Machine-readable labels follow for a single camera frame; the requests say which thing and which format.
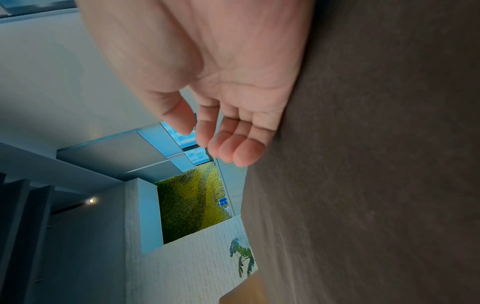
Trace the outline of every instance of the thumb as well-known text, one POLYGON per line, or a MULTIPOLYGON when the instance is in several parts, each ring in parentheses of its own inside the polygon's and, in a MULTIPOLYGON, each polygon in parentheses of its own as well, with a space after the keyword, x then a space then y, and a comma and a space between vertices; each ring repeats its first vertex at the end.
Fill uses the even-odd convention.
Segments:
POLYGON ((176 131, 188 135, 195 127, 195 115, 180 92, 147 92, 139 94, 145 106, 176 131))

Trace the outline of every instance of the skin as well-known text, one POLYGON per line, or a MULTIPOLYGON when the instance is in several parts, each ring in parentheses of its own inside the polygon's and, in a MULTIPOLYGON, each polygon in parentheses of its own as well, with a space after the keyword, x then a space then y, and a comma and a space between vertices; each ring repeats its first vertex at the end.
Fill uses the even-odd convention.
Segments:
POLYGON ((183 134, 239 167, 277 131, 302 63, 313 0, 78 0, 118 77, 183 134), (219 111, 224 115, 214 135, 219 111))

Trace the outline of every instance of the human hand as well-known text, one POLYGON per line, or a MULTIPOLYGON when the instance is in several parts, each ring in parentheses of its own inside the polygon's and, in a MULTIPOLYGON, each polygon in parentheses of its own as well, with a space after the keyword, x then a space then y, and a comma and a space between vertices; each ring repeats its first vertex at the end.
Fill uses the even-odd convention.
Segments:
POLYGON ((213 157, 248 166, 278 129, 302 63, 313 0, 78 0, 119 78, 213 157), (219 110, 224 118, 214 136, 219 110))

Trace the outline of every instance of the glass panel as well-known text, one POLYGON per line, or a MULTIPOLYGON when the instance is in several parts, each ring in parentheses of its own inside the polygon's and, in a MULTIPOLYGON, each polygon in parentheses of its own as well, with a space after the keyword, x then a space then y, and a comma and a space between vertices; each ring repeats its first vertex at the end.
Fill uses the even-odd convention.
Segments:
POLYGON ((186 148, 197 144, 195 140, 195 130, 191 132, 189 135, 183 135, 175 131, 168 123, 165 121, 161 123, 161 125, 165 128, 165 130, 171 135, 171 137, 176 141, 176 143, 180 146, 180 148, 186 148))
POLYGON ((198 166, 210 161, 209 156, 204 148, 199 147, 185 152, 185 155, 190 159, 191 163, 198 166))
POLYGON ((0 0, 0 18, 77 7, 73 0, 0 0))

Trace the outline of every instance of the brown fabric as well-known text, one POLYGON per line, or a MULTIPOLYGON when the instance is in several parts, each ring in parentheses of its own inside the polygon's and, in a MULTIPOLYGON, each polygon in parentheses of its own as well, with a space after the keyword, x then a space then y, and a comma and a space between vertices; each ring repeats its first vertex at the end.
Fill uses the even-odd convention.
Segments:
POLYGON ((242 220, 271 303, 478 303, 480 2, 334 2, 242 220))
POLYGON ((269 304, 259 271, 222 296, 218 304, 269 304))

